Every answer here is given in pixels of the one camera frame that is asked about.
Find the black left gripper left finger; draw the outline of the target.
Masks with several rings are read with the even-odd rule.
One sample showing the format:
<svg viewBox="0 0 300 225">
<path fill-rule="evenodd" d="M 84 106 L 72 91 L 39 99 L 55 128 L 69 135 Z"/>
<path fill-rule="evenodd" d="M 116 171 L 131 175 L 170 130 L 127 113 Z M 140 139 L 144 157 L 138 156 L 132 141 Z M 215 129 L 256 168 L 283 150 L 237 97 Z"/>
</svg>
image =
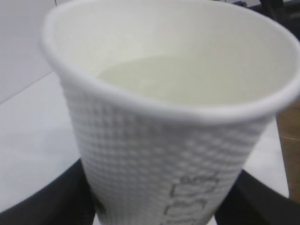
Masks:
<svg viewBox="0 0 300 225">
<path fill-rule="evenodd" d="M 91 225 L 95 217 L 90 188 L 77 160 L 31 197 L 0 213 L 2 225 Z"/>
</svg>

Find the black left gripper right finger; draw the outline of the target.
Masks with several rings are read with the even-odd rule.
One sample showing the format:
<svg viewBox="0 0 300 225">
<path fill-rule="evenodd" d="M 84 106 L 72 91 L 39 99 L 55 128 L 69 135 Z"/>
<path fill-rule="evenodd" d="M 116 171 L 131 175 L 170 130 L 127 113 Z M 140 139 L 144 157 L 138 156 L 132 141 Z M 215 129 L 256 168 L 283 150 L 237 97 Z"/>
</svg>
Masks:
<svg viewBox="0 0 300 225">
<path fill-rule="evenodd" d="M 243 170 L 215 220 L 218 225 L 298 225 L 300 205 Z"/>
</svg>

